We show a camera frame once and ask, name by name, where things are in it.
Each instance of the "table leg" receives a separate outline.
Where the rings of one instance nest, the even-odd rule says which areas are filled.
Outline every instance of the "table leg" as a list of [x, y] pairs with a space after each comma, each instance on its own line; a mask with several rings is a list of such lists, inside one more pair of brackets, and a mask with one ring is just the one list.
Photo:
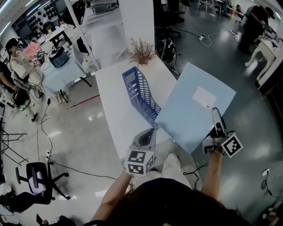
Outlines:
[[262, 71], [260, 72], [260, 74], [258, 75], [258, 77], [256, 78], [257, 81], [260, 80], [261, 76], [269, 69], [270, 65], [271, 65], [272, 61], [268, 60], [264, 69], [262, 69]]
[[66, 35], [66, 33], [63, 31], [62, 35], [64, 36], [65, 40], [69, 43], [69, 45], [72, 45], [71, 40], [69, 39], [69, 37]]
[[55, 48], [58, 48], [58, 45], [57, 45], [56, 40], [53, 38], [51, 41], [53, 42], [54, 47], [55, 47]]
[[62, 95], [63, 99], [66, 101], [66, 103], [68, 103], [68, 101], [65, 99], [65, 96], [64, 96], [64, 94], [63, 94], [63, 91], [62, 91], [62, 90], [60, 90], [60, 93], [61, 93], [61, 95]]
[[90, 84], [84, 77], [80, 77], [80, 79], [87, 83], [89, 87], [92, 87], [92, 84]]
[[246, 66], [246, 67], [249, 66], [249, 65], [252, 63], [252, 61], [255, 59], [256, 54], [257, 54], [258, 52], [261, 52], [261, 50], [260, 50], [259, 47], [257, 47], [257, 48], [255, 49], [255, 51], [253, 51], [252, 57], [251, 57], [251, 59], [249, 60], [249, 62], [245, 63], [245, 66]]

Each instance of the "human hand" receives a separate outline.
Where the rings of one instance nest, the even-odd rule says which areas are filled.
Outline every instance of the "human hand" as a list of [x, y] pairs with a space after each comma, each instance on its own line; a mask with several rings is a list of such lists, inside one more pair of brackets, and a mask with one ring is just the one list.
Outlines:
[[15, 93], [19, 92], [19, 88], [17, 86], [13, 86], [12, 89], [13, 89], [13, 91], [15, 91]]

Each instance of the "blue container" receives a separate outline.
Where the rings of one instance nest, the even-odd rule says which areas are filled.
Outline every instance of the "blue container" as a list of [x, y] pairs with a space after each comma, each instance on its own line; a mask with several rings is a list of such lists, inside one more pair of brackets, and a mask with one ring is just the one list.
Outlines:
[[152, 98], [143, 73], [137, 67], [132, 67], [124, 72], [122, 76], [132, 105], [153, 128], [157, 128], [155, 119], [161, 108]]

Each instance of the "white desk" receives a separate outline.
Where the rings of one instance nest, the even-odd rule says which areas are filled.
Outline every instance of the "white desk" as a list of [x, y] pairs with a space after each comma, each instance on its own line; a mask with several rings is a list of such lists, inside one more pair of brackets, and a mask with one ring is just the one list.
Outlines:
[[92, 9], [87, 8], [82, 30], [101, 68], [125, 59], [123, 56], [117, 58], [128, 47], [120, 9], [94, 15]]
[[[141, 131], [150, 128], [149, 123], [131, 105], [122, 73], [135, 66], [127, 60], [96, 72], [99, 89], [108, 126], [120, 158], [126, 156], [130, 144]], [[176, 79], [164, 63], [155, 57], [147, 67], [139, 68], [145, 75], [155, 102], [162, 108], [175, 86]], [[163, 130], [157, 131], [156, 144], [170, 139]]]
[[273, 47], [271, 41], [266, 40], [264, 38], [260, 38], [260, 41], [261, 42], [258, 45], [258, 47], [253, 51], [252, 57], [249, 60], [249, 62], [245, 63], [246, 67], [249, 66], [252, 63], [252, 61], [254, 60], [254, 58], [255, 58], [255, 56], [258, 52], [262, 52], [263, 56], [267, 59], [266, 66], [264, 67], [264, 69], [262, 69], [262, 71], [260, 72], [260, 74], [256, 78], [257, 81], [259, 81], [261, 76], [270, 68], [272, 62], [277, 58], [277, 56], [279, 54], [279, 49]]
[[[68, 53], [68, 56], [68, 61], [62, 67], [55, 68], [51, 63], [49, 67], [47, 63], [41, 66], [44, 76], [42, 84], [46, 95], [50, 98], [53, 98], [57, 91], [63, 89], [70, 82], [85, 76], [85, 73], [75, 63], [73, 49]], [[45, 60], [49, 62], [48, 56], [45, 56]]]
[[56, 26], [56, 30], [52, 32], [52, 34], [46, 38], [45, 42], [52, 41], [54, 46], [57, 46], [55, 42], [55, 38], [60, 36], [61, 34], [64, 36], [66, 41], [71, 45], [72, 42], [70, 41], [69, 37], [66, 35], [65, 30], [68, 28], [67, 24], [61, 25], [60, 27]]

